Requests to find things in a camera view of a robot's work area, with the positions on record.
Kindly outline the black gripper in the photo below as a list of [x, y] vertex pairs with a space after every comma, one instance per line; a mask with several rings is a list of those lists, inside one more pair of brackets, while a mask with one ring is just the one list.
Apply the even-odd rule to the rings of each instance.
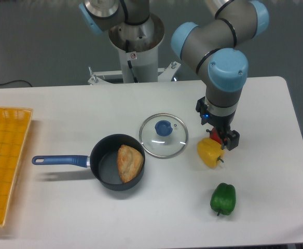
[[[230, 130], [230, 124], [236, 112], [236, 105], [231, 107], [217, 107], [209, 100], [202, 97], [197, 101], [196, 111], [201, 118], [201, 124], [206, 123], [212, 125], [218, 132], [226, 132], [226, 148], [233, 150], [239, 145], [240, 134], [236, 130]], [[213, 129], [206, 129], [209, 134], [213, 133]]]

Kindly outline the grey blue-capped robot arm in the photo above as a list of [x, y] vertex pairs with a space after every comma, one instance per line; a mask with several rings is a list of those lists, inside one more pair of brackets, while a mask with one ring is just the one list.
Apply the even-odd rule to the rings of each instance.
[[[206, 86], [196, 105], [202, 124], [210, 124], [221, 147], [232, 150], [240, 136], [230, 124], [248, 71], [247, 58], [236, 46], [264, 32], [269, 13], [259, 1], [206, 4], [214, 21], [204, 27], [181, 24], [172, 35], [171, 48]], [[157, 80], [164, 25], [150, 12], [149, 1], [82, 1], [79, 9], [94, 34], [108, 33], [118, 50], [125, 83]]]

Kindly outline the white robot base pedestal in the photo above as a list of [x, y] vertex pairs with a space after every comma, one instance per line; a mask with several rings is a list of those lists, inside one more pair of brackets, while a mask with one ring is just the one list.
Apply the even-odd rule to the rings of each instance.
[[153, 13], [143, 24], [122, 22], [110, 28], [108, 36], [118, 51], [124, 83], [172, 81], [181, 67], [176, 61], [168, 67], [158, 67], [158, 48], [164, 39], [164, 25]]

